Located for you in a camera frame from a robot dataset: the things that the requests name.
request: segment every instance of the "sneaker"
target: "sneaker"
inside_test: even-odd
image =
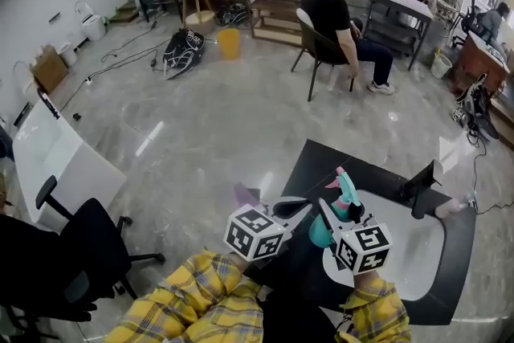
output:
[[[382,95],[393,95],[394,87],[388,83],[376,84],[374,81],[368,84],[368,89],[373,93],[381,93]]]

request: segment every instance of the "person sitting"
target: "person sitting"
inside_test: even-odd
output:
[[[480,19],[478,29],[478,33],[482,39],[493,46],[501,54],[505,62],[507,61],[507,56],[496,38],[498,37],[498,31],[500,30],[502,19],[507,19],[510,11],[511,10],[507,6],[507,3],[501,2],[498,7],[487,11],[483,15]]]
[[[368,84],[368,89],[384,95],[394,94],[394,87],[387,81],[393,64],[391,50],[361,39],[362,25],[357,24],[356,19],[354,22],[350,20],[345,0],[302,0],[301,8],[308,14],[317,32],[341,46],[343,53],[335,55],[333,51],[320,45],[321,60],[339,59],[340,64],[348,63],[352,79],[360,73],[359,61],[374,62],[373,81]]]

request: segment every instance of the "black t-shirt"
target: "black t-shirt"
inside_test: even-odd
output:
[[[350,28],[350,15],[345,0],[302,0],[301,7],[311,18],[314,29],[336,44],[339,44],[336,31]],[[318,48],[318,57],[330,61],[337,59],[332,50],[321,44]]]

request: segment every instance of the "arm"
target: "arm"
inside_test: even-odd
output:
[[[345,53],[346,59],[350,65],[350,74],[352,78],[356,78],[359,74],[359,60],[357,59],[357,49],[352,38],[352,31],[346,29],[344,31],[336,31],[339,46]]]
[[[229,295],[247,262],[204,251],[189,258],[168,279],[137,299],[106,342],[173,339]]]
[[[352,79],[355,79],[359,74],[359,61],[355,42],[352,38],[353,25],[350,21],[350,13],[345,0],[337,0],[337,3],[335,5],[336,13],[334,13],[337,41],[350,65],[350,75]]]
[[[355,337],[362,343],[409,342],[409,317],[394,284],[385,282],[377,272],[354,276],[353,281],[355,291],[343,307],[352,313]]]

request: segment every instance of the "teal toy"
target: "teal toy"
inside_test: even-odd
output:
[[[359,202],[357,191],[353,185],[352,179],[342,167],[337,168],[337,178],[326,186],[327,189],[341,189],[341,196],[332,203],[332,211],[343,223],[354,221],[360,222],[360,217],[364,214],[364,207]],[[332,233],[325,226],[323,218],[319,215],[308,232],[311,241],[318,247],[325,249],[334,243]]]

